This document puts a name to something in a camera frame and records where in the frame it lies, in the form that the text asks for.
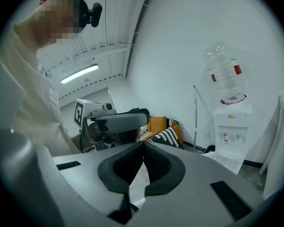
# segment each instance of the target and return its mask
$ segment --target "red label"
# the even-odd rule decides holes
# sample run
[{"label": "red label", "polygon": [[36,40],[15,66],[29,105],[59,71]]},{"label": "red label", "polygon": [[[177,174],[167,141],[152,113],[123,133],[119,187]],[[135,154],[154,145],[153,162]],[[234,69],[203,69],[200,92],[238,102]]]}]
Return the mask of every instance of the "red label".
[{"label": "red label", "polygon": [[216,78],[214,77],[214,74],[212,74],[212,80],[213,82],[217,81]]},{"label": "red label", "polygon": [[234,68],[235,68],[235,71],[236,71],[236,74],[237,74],[237,75],[239,75],[239,74],[242,73],[241,68],[240,68],[240,65],[236,65],[236,66],[234,66]]}]

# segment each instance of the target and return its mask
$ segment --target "ceiling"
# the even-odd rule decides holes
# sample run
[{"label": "ceiling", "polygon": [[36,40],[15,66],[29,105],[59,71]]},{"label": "ceiling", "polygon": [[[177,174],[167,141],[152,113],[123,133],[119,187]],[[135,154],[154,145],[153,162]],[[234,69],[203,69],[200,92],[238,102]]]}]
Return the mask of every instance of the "ceiling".
[{"label": "ceiling", "polygon": [[[23,20],[38,7],[38,1],[24,1],[11,18],[13,22]],[[131,43],[144,1],[85,0],[89,9],[95,2],[103,7],[98,27],[87,25],[76,38],[39,50],[37,58],[56,84],[60,105],[74,101],[79,95],[91,93],[96,84],[98,88],[100,84],[105,86],[116,78],[125,78],[133,47]],[[99,66],[98,70],[66,84],[60,82],[62,78],[95,63]]]}]

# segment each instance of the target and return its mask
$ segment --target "floor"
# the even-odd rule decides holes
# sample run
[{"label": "floor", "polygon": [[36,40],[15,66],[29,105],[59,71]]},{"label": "floor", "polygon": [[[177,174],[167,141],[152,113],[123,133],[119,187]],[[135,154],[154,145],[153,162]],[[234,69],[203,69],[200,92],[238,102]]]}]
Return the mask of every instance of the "floor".
[{"label": "floor", "polygon": [[[184,150],[193,151],[192,147],[190,146],[183,145],[183,147]],[[195,149],[195,153],[202,154],[203,152]],[[262,194],[265,187],[266,175],[260,175],[259,170],[259,168],[243,165],[238,173],[238,176],[253,184],[254,187]],[[145,202],[144,190],[149,184],[150,180],[147,169],[143,163],[137,176],[129,187],[130,202],[136,205],[138,208],[140,208]]]}]

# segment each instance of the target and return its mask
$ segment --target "water bottle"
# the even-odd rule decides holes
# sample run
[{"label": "water bottle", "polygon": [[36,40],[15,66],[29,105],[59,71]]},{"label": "water bottle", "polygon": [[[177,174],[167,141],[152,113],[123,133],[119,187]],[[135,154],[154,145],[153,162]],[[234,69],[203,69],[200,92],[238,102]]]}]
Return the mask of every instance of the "water bottle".
[{"label": "water bottle", "polygon": [[218,42],[204,51],[204,60],[223,104],[235,104],[245,96],[245,81],[232,49]]}]

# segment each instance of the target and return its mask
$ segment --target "fluorescent light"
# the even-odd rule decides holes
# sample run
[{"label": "fluorescent light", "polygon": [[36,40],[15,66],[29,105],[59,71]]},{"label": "fluorescent light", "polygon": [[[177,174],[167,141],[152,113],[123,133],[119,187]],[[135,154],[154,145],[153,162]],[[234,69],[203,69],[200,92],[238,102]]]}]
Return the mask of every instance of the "fluorescent light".
[{"label": "fluorescent light", "polygon": [[71,81],[71,80],[73,80],[73,79],[75,79],[75,78],[77,78],[79,76],[82,76],[82,75],[84,75],[84,74],[86,74],[88,72],[91,72],[93,70],[97,70],[98,68],[99,68],[98,64],[93,64],[93,65],[88,66],[86,68],[83,68],[83,69],[81,69],[79,71],[76,71],[75,73],[69,75],[68,77],[66,77],[64,79],[62,79],[60,82],[62,84],[67,83],[67,82],[69,82],[69,81]]}]

